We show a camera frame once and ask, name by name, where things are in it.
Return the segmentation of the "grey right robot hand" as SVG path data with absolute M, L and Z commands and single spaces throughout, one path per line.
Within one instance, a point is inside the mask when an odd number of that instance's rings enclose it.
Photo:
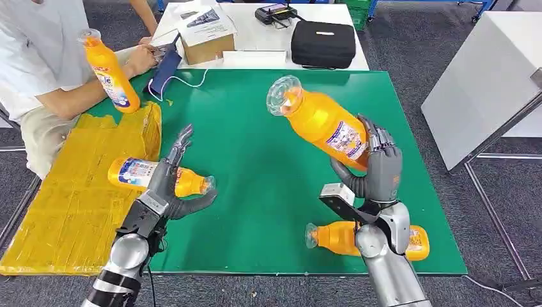
M 401 181 L 403 155 L 389 132 L 362 114 L 357 118 L 368 132 L 369 151 L 364 176 L 356 176 L 341 162 L 330 158 L 336 175 L 358 198 L 380 203 L 394 202 Z

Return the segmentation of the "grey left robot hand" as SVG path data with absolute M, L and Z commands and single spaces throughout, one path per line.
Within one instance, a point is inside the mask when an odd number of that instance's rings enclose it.
M 160 204 L 158 213 L 166 219 L 178 220 L 209 207 L 217 197 L 212 189 L 200 198 L 181 200 L 174 193 L 178 165 L 188 146 L 193 126 L 188 124 L 179 133 L 169 153 L 160 160 L 155 169 L 146 194 Z

